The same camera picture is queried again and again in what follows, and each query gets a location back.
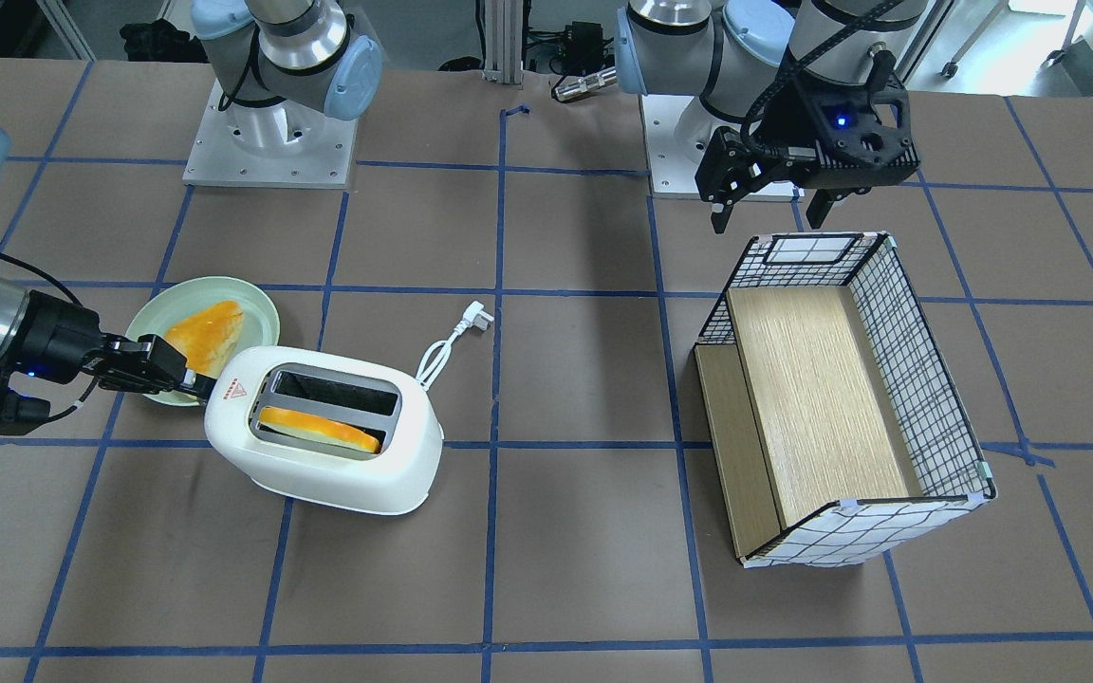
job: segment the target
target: box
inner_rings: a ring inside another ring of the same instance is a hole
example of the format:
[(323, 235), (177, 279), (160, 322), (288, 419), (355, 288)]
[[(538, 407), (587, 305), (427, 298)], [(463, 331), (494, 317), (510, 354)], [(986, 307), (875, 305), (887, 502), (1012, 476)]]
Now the box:
[(997, 495), (889, 234), (751, 239), (694, 354), (742, 566), (859, 564)]

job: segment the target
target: bread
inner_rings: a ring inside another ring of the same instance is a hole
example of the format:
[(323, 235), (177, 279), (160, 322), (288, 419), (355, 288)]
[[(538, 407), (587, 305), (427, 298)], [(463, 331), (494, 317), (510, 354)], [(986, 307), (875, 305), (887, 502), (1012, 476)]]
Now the bread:
[(351, 424), (285, 408), (262, 408), (260, 424), (289, 436), (306, 438), (317, 444), (343, 446), (345, 449), (363, 450), (365, 454), (377, 454), (378, 447), (381, 447), (377, 438), (352, 427)]
[(227, 298), (179, 320), (164, 339), (188, 360), (198, 375), (221, 377), (243, 333), (243, 308)]

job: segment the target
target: plate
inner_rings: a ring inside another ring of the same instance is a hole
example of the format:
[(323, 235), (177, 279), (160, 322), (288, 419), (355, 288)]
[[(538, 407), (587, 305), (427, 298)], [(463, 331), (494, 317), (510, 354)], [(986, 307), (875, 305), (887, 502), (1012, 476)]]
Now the plate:
[[(142, 310), (133, 316), (133, 322), (129, 323), (126, 337), (130, 339), (138, 339), (142, 334), (162, 337), (179, 320), (203, 311), (226, 298), (235, 299), (239, 308), (243, 308), (243, 332), (239, 333), (238, 345), (234, 346), (231, 357), (244, 349), (277, 344), (277, 338), (281, 337), (281, 319), (277, 316), (272, 298), (269, 298), (259, 286), (233, 276), (199, 276), (171, 286), (157, 297), (151, 298)], [(196, 399), (180, 392), (144, 393), (144, 397), (166, 407), (198, 405)]]

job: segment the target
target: wooden panel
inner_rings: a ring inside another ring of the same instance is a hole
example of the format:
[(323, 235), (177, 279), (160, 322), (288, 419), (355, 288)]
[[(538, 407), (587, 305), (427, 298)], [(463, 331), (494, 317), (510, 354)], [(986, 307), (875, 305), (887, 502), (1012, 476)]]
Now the wooden panel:
[(700, 345), (694, 346), (694, 358), (732, 527), (732, 549), (737, 557), (745, 557), (778, 535), (781, 526), (750, 390), (741, 372), (741, 353), (732, 345)]
[(832, 501), (919, 494), (849, 291), (732, 290), (729, 306), (784, 527)]

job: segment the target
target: white cable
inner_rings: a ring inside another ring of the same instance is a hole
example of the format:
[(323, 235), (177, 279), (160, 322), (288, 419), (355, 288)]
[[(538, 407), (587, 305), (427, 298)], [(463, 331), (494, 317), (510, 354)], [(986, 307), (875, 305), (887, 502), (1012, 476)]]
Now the white cable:
[(467, 313), (463, 313), (463, 318), (458, 321), (458, 325), (455, 325), (455, 330), (453, 330), (450, 337), (442, 341), (434, 341), (433, 345), (428, 346), (428, 350), (425, 351), (424, 357), (421, 358), (421, 367), (416, 368), (415, 380), (420, 381), (421, 386), (424, 386), (425, 392), (436, 381), (437, 376), (442, 375), (446, 363), (449, 363), (449, 353), (453, 345), (455, 345), (455, 340), (472, 327), (486, 329), (486, 326), (494, 321), (494, 317), (483, 311), (483, 304), (471, 302), (467, 306)]

